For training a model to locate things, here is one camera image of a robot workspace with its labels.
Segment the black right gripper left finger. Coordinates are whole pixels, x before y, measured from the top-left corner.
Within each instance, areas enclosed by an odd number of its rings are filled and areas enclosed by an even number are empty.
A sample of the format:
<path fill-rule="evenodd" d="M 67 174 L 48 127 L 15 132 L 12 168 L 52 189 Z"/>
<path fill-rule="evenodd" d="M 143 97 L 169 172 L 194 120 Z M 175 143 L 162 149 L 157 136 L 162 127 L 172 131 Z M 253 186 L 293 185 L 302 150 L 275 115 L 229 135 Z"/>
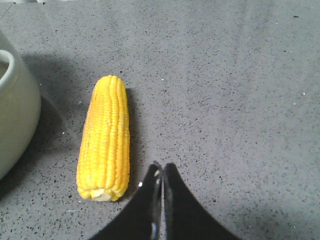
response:
<path fill-rule="evenodd" d="M 92 240 L 158 240 L 163 170 L 154 162 L 132 199 Z"/>

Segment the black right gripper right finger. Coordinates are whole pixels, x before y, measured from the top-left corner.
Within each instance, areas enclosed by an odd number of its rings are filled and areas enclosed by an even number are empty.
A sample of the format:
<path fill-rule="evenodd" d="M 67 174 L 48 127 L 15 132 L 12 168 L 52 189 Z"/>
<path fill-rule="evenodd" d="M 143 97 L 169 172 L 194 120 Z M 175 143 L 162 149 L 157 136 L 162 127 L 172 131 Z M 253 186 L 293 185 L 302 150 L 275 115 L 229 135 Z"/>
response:
<path fill-rule="evenodd" d="M 215 220 L 184 183 L 174 163 L 163 173 L 166 238 L 168 240 L 237 240 Z"/>

